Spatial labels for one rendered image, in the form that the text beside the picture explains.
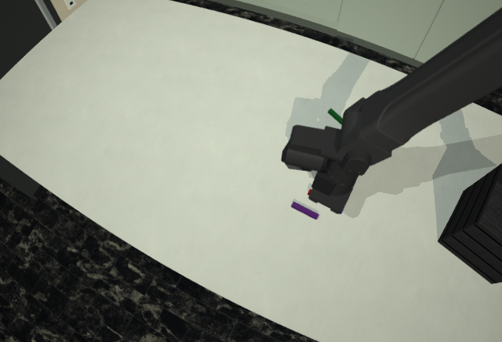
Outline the purple rod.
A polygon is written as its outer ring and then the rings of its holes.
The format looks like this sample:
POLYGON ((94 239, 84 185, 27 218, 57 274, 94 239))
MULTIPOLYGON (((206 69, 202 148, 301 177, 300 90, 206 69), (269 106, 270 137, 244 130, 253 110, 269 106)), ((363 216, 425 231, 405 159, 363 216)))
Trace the purple rod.
POLYGON ((305 215, 307 215, 307 216, 309 216, 309 217, 311 217, 311 218, 313 218, 315 220, 317 220, 317 218, 318 218, 319 214, 317 214, 317 213, 315 213, 315 212, 313 212, 313 211, 311 211, 311 210, 309 210, 309 209, 307 209, 307 208, 299 205, 296 202, 293 202, 293 204, 291 205, 291 207, 294 208, 294 209, 296 209, 296 210, 298 210, 298 211, 300 211, 300 212, 302 212, 302 213, 304 213, 305 215))

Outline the green rod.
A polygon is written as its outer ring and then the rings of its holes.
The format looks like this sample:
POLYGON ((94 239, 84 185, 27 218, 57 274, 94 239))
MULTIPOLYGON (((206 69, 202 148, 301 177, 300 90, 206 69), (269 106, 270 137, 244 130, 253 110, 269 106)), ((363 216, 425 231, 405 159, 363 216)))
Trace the green rod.
POLYGON ((328 113, 342 125, 342 118, 332 108, 328 110, 328 113))

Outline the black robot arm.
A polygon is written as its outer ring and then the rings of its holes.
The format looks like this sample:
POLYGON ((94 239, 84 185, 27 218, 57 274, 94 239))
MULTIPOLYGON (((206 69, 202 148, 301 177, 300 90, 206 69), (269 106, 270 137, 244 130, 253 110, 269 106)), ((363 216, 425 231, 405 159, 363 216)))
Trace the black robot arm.
POLYGON ((311 187, 329 196, 336 183, 327 163, 335 180, 351 183, 421 130, 501 87, 502 8, 395 84, 352 104, 341 129, 293 126, 281 161, 318 171, 311 187))

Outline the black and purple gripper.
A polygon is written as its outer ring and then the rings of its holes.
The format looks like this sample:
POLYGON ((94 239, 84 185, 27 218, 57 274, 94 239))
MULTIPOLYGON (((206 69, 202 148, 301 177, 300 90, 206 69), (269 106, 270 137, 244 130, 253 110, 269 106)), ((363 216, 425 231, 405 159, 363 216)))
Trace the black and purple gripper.
POLYGON ((336 185, 334 186, 332 192, 330 195, 325 195, 320 191, 315 190, 312 188, 311 193, 309 194, 308 198, 315 202, 315 203, 320 203, 328 208, 330 208, 330 211, 340 214, 342 210, 344 209, 347 200, 349 199, 351 192, 354 187, 354 183, 356 182, 355 180, 351 183, 342 183, 338 180, 335 180, 329 173, 328 166, 326 165, 326 171, 330 177, 331 180, 333 180, 336 185))

